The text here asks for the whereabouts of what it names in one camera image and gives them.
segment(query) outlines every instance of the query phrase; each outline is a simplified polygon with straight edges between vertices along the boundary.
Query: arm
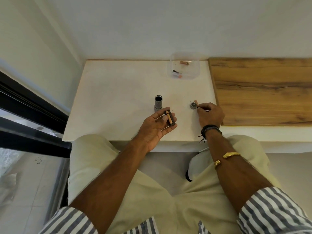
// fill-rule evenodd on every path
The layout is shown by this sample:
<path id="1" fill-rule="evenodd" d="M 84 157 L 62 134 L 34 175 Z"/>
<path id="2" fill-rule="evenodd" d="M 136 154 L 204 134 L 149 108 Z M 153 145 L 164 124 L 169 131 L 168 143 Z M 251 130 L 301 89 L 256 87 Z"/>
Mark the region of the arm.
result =
<path id="1" fill-rule="evenodd" d="M 220 127 L 225 116 L 222 109 L 213 103 L 200 104 L 197 112 L 201 127 L 209 124 Z M 220 185 L 236 212 L 239 213 L 253 194 L 262 188 L 271 187 L 272 184 L 243 157 L 232 156 L 224 159 L 222 157 L 224 154 L 235 150 L 217 130 L 208 130 L 205 135 L 213 161 L 221 161 L 221 164 L 216 167 Z"/>
<path id="2" fill-rule="evenodd" d="M 99 233 L 105 233 L 121 205 L 128 186 L 146 153 L 159 140 L 177 127 L 167 127 L 164 108 L 146 118 L 138 134 L 110 165 L 94 179 L 71 203 L 71 207 L 82 211 Z"/>

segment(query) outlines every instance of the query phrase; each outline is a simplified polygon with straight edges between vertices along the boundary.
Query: hand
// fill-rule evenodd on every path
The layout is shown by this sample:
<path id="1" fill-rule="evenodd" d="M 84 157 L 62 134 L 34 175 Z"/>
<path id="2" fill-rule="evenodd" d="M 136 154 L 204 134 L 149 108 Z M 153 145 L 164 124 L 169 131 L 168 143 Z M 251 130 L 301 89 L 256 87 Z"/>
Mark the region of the hand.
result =
<path id="1" fill-rule="evenodd" d="M 147 150 L 146 153 L 154 149 L 158 144 L 159 140 L 165 134 L 169 133 L 177 127 L 177 124 L 168 127 L 168 116 L 163 115 L 166 110 L 170 110 L 170 107 L 158 110 L 153 115 L 146 118 L 142 126 L 140 127 L 138 134 L 134 138 L 137 139 L 139 142 L 145 143 Z"/>
<path id="2" fill-rule="evenodd" d="M 198 105 L 197 113 L 200 126 L 203 128 L 206 125 L 216 125 L 219 128 L 225 117 L 222 108 L 213 103 L 198 104 L 196 100 L 194 102 Z"/>

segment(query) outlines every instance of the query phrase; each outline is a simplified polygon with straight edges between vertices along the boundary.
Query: forearm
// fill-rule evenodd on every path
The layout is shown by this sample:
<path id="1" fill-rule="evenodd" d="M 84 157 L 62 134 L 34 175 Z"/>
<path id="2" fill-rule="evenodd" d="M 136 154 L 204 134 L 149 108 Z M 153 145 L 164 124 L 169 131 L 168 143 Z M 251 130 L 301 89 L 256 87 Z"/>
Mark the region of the forearm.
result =
<path id="1" fill-rule="evenodd" d="M 224 159 L 228 152 L 235 152 L 232 145 L 217 130 L 206 132 L 206 139 L 213 161 L 220 160 L 216 167 L 220 185 L 237 213 L 259 189 L 272 184 L 241 156 Z"/>
<path id="2" fill-rule="evenodd" d="M 71 203 L 84 212 L 99 233 L 105 233 L 121 205 L 128 186 L 145 157 L 145 145 L 133 139 L 110 165 Z"/>

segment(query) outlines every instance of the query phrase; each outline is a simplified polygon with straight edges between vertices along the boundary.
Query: striped shirt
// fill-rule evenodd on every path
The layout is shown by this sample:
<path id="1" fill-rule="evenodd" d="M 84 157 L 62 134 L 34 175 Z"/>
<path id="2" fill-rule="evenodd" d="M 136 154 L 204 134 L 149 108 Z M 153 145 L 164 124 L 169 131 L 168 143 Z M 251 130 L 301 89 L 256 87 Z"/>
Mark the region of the striped shirt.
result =
<path id="1" fill-rule="evenodd" d="M 257 191 L 241 209 L 237 223 L 243 234 L 283 233 L 312 234 L 312 222 L 306 213 L 286 193 L 276 187 Z M 198 223 L 199 234 L 209 234 L 209 227 Z M 58 210 L 39 234 L 93 234 L 98 233 L 81 211 L 64 207 Z M 154 217 L 124 234 L 158 234 Z"/>

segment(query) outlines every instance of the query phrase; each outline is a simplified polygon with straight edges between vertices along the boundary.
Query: black bracelet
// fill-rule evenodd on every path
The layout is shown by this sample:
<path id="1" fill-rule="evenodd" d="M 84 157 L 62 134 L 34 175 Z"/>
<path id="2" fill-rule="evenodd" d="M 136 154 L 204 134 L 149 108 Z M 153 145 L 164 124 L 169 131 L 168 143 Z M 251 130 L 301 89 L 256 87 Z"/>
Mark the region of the black bracelet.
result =
<path id="1" fill-rule="evenodd" d="M 201 130 L 201 134 L 202 135 L 198 136 L 198 137 L 203 137 L 202 140 L 199 143 L 201 143 L 201 142 L 205 143 L 206 142 L 206 135 L 205 135 L 205 133 L 208 130 L 217 130 L 217 131 L 219 131 L 222 134 L 222 132 L 219 130 L 219 127 L 217 127 L 216 125 L 206 125 Z"/>

